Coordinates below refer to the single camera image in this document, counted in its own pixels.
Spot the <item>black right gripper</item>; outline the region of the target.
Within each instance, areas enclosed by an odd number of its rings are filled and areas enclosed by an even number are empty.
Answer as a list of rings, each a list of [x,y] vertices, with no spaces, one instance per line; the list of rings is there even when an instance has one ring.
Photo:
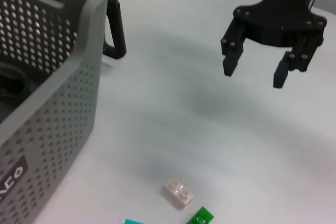
[[[286,51],[274,73],[273,87],[281,89],[289,71],[306,72],[323,43],[326,18],[311,12],[311,0],[262,0],[238,6],[221,39],[225,76],[232,76],[248,38],[267,46],[293,47]]]

